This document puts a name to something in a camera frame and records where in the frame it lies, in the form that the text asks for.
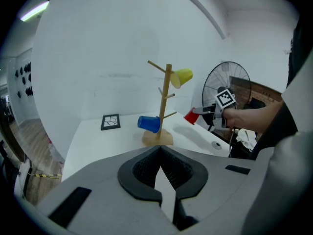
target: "yellow cup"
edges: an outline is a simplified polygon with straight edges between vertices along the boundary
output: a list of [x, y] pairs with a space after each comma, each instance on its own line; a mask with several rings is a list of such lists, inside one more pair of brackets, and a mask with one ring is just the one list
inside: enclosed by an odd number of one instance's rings
[[180, 69], [173, 71], [171, 74], [171, 83], [176, 88], [179, 89], [184, 83], [188, 82], [193, 77], [191, 69]]

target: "white table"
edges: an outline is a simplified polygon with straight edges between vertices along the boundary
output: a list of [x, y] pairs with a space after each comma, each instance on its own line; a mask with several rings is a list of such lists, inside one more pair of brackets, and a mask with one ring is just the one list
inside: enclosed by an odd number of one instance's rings
[[[167, 109], [166, 115], [173, 110]], [[62, 181], [86, 165], [99, 159], [112, 157], [138, 148], [145, 130], [137, 127], [139, 116], [158, 116], [158, 112], [120, 116], [121, 128], [101, 131], [102, 119], [84, 120], [80, 123], [69, 147], [64, 164]], [[201, 126], [192, 125], [176, 113], [163, 122], [163, 129], [173, 135], [174, 146], [200, 153], [228, 157], [229, 145]], [[221, 145], [217, 150], [212, 146], [216, 141]]]

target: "cup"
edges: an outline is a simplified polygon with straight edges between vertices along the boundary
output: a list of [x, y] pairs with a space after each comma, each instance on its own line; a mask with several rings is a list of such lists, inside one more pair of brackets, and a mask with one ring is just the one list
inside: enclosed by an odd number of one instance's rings
[[184, 83], [188, 82], [193, 77], [191, 69], [180, 69], [173, 71], [171, 74], [171, 83], [179, 89]]
[[159, 117], [140, 116], [137, 126], [153, 133], [157, 133], [161, 127], [161, 119]]
[[193, 113], [192, 110], [194, 109], [195, 107], [193, 107], [188, 113], [186, 116], [184, 116], [184, 119], [186, 119], [189, 123], [195, 125], [195, 122], [197, 121], [198, 117], [199, 117], [199, 114], [196, 114], [196, 113]]

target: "forearm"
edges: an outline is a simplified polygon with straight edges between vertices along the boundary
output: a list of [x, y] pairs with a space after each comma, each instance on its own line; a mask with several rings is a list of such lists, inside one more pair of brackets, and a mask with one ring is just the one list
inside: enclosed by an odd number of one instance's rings
[[234, 110], [233, 125], [238, 128], [264, 133], [282, 105], [283, 101], [261, 109]]

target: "ceiling light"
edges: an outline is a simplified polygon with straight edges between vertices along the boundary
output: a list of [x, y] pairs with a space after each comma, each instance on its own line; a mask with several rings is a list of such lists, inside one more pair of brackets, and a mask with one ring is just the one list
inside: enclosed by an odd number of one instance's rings
[[30, 12], [26, 13], [24, 16], [21, 17], [21, 20], [25, 22], [27, 19], [31, 18], [32, 16], [38, 14], [39, 12], [43, 11], [47, 8], [49, 1], [40, 4], [36, 8], [32, 9]]

